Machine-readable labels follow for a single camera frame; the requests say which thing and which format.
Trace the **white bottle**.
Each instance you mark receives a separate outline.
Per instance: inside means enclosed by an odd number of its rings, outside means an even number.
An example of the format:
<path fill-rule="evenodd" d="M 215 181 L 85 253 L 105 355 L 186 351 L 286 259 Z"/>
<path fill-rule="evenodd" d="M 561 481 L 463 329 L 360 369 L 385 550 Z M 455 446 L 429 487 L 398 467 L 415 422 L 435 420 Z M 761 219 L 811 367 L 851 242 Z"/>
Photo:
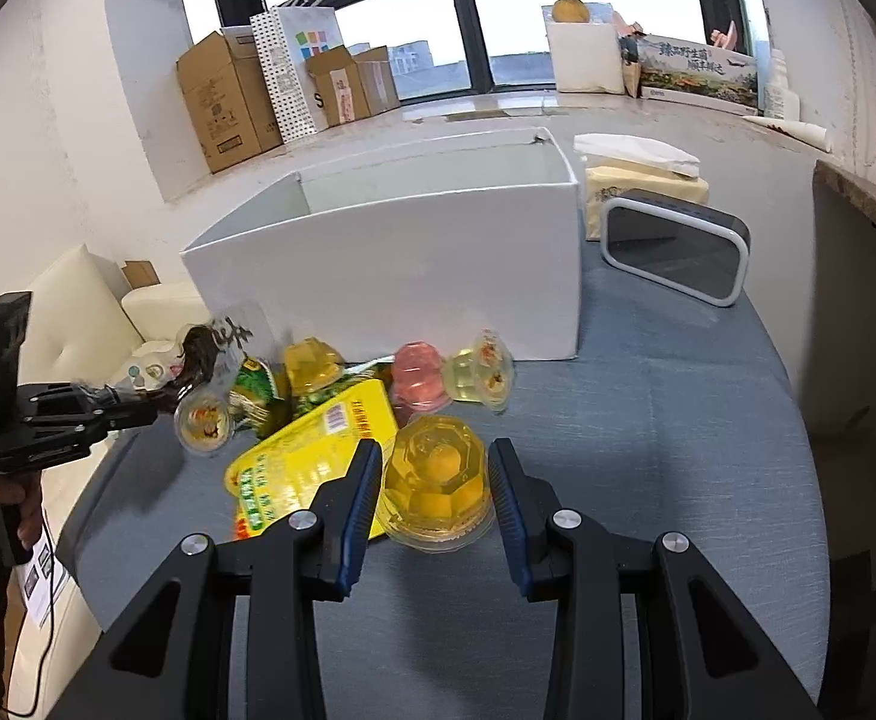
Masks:
<path fill-rule="evenodd" d="M 763 112 L 770 119 L 796 122 L 801 119 L 801 99 L 790 87 L 785 54 L 770 50 L 769 76 L 763 85 Z"/>

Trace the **large yellow jelly cup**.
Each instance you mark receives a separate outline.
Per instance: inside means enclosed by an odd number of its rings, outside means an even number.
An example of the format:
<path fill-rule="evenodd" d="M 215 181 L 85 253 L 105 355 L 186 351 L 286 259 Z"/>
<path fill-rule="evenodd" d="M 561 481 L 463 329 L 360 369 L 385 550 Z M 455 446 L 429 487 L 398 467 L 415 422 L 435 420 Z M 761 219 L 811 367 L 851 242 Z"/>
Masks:
<path fill-rule="evenodd" d="M 454 553 L 479 541 L 493 520 L 487 450 L 464 421 L 424 415 L 399 429 L 376 509 L 392 541 Z"/>

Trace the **white foam box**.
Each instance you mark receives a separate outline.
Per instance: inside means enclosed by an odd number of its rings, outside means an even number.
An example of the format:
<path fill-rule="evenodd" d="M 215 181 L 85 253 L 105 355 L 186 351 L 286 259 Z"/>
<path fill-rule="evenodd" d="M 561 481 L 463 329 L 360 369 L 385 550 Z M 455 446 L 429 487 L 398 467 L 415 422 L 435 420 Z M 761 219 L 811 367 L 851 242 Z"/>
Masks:
<path fill-rule="evenodd" d="M 610 23 L 548 21 L 545 29 L 560 93 L 625 93 L 619 36 Z"/>

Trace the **white dotted paper bag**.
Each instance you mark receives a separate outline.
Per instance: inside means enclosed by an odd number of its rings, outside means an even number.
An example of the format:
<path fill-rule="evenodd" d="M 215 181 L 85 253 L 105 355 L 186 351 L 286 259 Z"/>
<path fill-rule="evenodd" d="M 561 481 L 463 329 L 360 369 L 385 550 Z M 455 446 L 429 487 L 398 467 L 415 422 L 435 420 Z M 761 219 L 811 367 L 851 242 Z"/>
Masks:
<path fill-rule="evenodd" d="M 285 145 L 328 128 L 306 60 L 342 44 L 328 0 L 287 0 L 251 16 L 254 45 Z"/>

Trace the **rolled white paper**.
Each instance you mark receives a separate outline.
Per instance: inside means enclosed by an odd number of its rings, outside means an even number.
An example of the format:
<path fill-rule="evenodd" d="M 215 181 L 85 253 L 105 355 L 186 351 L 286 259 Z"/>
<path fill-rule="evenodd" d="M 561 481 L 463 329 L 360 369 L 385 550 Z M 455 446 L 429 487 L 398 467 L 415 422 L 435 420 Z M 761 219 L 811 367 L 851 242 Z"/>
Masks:
<path fill-rule="evenodd" d="M 786 137 L 794 138 L 804 145 L 820 149 L 824 153 L 832 151 L 829 131 L 820 125 L 809 122 L 788 121 L 788 119 L 775 119 L 775 117 L 763 117 L 763 115 L 744 115 L 744 121 L 758 125 L 772 132 L 781 133 Z"/>

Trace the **small jelly cup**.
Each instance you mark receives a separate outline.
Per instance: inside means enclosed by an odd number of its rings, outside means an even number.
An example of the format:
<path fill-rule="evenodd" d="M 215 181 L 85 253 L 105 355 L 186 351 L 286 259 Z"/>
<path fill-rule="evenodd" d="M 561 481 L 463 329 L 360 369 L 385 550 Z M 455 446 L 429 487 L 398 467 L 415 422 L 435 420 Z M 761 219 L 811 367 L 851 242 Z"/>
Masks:
<path fill-rule="evenodd" d="M 213 388 L 196 388 L 176 406 L 175 429 L 184 449 L 197 455 L 212 455 L 232 438 L 230 405 Z"/>

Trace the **amber jelly cup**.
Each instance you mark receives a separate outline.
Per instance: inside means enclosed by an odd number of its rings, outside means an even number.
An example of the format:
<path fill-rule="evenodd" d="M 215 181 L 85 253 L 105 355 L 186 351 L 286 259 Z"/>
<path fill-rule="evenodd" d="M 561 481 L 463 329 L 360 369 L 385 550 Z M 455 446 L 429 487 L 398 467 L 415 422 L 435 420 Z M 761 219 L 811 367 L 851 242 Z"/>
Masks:
<path fill-rule="evenodd" d="M 339 379 L 345 362 L 330 344 L 308 337 L 283 349 L 283 366 L 292 394 L 304 397 Z"/>

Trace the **cream sofa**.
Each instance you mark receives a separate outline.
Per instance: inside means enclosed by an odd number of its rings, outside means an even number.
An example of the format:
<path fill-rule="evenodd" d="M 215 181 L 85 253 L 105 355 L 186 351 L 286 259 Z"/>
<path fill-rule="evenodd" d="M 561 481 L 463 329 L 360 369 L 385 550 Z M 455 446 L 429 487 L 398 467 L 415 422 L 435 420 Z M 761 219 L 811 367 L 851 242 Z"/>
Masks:
<path fill-rule="evenodd" d="M 119 296 L 106 279 L 114 268 L 80 245 L 67 250 L 28 286 L 33 302 L 22 348 L 23 382 L 118 382 L 131 359 L 166 348 L 182 339 L 184 328 L 210 319 L 193 284 L 157 284 Z M 23 596 L 22 571 L 11 574 L 8 585 L 4 706 L 17 712 L 33 710 L 38 718 L 46 717 L 101 634 L 64 566 L 54 567 L 54 580 L 51 606 L 41 600 L 47 589 L 44 580 L 31 600 Z M 41 610 L 51 610 L 54 616 L 38 622 Z"/>

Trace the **yellow round fruit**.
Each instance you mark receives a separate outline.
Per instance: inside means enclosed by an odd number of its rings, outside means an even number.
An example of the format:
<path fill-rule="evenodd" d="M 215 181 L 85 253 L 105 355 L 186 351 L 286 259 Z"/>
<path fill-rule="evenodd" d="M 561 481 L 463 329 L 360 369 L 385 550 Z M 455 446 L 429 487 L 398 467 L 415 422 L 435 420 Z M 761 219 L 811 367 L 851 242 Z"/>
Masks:
<path fill-rule="evenodd" d="M 583 0 L 555 0 L 552 5 L 552 21 L 554 23 L 571 23 L 581 25 L 591 21 L 591 11 Z"/>

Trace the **clear yellow jelly cup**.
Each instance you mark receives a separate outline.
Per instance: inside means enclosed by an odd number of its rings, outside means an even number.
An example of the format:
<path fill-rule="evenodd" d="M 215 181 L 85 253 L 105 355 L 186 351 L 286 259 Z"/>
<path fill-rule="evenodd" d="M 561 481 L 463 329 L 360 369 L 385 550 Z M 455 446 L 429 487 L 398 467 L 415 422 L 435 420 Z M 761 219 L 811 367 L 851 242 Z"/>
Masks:
<path fill-rule="evenodd" d="M 443 361 L 441 379 L 452 401 L 503 413 L 514 385 L 513 356 L 497 332 L 482 330 L 469 348 Z"/>

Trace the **yellow snack bag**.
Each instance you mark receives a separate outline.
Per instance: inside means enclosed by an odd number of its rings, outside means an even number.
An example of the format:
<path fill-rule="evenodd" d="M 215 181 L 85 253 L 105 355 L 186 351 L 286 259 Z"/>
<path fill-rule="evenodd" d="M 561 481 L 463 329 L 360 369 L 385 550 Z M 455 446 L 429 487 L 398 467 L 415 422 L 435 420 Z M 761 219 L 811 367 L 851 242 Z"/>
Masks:
<path fill-rule="evenodd" d="M 347 473 L 360 440 L 376 440 L 388 460 L 397 431 L 385 384 L 368 379 L 259 442 L 233 460 L 223 478 L 236 500 L 235 538 L 254 538 L 308 509 L 322 483 Z"/>

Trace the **large brown cardboard box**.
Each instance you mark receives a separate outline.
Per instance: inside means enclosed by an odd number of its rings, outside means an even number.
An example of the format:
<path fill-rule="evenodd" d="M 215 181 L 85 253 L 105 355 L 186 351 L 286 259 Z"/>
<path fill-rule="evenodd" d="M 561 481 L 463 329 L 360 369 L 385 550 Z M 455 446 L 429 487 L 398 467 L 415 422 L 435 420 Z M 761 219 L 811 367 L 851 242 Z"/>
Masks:
<path fill-rule="evenodd" d="M 249 26 L 204 37 L 179 57 L 176 76 L 212 174 L 282 145 Z"/>

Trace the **printed landscape box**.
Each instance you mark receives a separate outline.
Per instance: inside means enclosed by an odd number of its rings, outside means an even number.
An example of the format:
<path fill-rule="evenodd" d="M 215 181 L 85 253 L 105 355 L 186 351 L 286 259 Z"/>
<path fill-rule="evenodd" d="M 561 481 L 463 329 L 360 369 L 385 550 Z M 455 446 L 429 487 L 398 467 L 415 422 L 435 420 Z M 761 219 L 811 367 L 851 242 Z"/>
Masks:
<path fill-rule="evenodd" d="M 637 55 L 643 98 L 734 115 L 758 112 L 757 64 L 750 55 L 659 36 L 640 37 Z"/>

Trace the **tissue pack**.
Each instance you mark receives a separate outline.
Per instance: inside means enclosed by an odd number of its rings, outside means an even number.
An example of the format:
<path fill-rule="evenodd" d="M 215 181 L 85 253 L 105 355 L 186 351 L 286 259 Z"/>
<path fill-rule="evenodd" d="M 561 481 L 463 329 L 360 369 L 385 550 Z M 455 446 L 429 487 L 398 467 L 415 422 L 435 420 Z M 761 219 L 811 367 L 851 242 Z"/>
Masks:
<path fill-rule="evenodd" d="M 573 149 L 584 164 L 584 234 L 601 238 L 605 202 L 632 190 L 706 205 L 710 186 L 700 177 L 700 160 L 655 138 L 578 133 Z"/>

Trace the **clear dark snack packet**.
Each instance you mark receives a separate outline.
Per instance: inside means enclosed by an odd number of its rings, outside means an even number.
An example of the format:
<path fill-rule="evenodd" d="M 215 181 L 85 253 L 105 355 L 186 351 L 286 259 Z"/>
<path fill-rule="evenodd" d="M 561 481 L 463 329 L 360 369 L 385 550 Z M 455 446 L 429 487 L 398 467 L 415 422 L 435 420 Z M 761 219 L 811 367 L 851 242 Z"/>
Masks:
<path fill-rule="evenodd" d="M 276 349 L 274 333 L 259 305 L 254 301 L 230 305 L 208 322 L 187 328 L 181 371 L 148 399 L 160 413 L 173 413 L 199 390 L 228 401 L 244 360 L 267 361 Z"/>

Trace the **small brown cardboard box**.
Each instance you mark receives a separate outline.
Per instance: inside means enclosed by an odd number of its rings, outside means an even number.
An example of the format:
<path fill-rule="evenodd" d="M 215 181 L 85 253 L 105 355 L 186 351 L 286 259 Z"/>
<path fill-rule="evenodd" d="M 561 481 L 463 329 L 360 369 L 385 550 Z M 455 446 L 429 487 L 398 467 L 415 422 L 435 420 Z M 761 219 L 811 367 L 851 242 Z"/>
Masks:
<path fill-rule="evenodd" d="M 363 121 L 401 105 L 386 46 L 352 54 L 337 46 L 306 60 L 329 127 Z"/>

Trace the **white storage box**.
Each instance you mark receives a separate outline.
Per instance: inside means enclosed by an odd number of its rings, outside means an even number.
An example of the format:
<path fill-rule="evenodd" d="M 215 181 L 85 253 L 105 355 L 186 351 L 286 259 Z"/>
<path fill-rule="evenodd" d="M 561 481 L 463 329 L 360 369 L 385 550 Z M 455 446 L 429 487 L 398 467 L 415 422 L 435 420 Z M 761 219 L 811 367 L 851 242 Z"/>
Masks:
<path fill-rule="evenodd" d="M 289 172 L 184 247 L 214 314 L 252 302 L 278 341 L 349 361 L 493 330 L 520 361 L 577 354 L 580 189 L 544 127 L 368 149 Z"/>

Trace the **pink jelly cup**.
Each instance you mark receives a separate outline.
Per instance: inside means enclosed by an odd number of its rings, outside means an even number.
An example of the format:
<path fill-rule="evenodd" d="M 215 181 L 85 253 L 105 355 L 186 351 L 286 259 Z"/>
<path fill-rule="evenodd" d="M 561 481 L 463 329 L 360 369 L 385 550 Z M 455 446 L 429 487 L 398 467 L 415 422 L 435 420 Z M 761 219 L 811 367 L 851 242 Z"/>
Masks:
<path fill-rule="evenodd" d="M 406 343 L 392 361 L 392 394 L 415 413 L 435 413 L 451 401 L 443 382 L 443 358 L 424 341 Z"/>

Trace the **black white speaker clock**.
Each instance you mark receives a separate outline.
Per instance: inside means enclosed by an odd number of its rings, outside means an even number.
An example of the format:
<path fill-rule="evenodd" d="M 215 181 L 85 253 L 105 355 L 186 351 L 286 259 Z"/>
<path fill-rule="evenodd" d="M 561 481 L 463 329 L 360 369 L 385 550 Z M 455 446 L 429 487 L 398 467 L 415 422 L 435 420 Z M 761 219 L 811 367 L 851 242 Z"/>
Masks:
<path fill-rule="evenodd" d="M 628 190 L 602 205 L 601 252 L 633 277 L 731 307 L 751 263 L 751 230 L 708 205 Z"/>

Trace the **green snack packet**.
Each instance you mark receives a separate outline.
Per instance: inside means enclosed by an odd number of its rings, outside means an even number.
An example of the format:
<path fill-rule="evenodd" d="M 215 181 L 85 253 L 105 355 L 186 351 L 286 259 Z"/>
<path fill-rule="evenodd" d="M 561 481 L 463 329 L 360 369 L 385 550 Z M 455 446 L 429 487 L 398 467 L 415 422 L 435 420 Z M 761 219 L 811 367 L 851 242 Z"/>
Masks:
<path fill-rule="evenodd" d="M 228 405 L 235 426 L 251 429 L 267 439 L 289 421 L 290 403 L 272 369 L 260 359 L 244 356 L 228 390 Z"/>

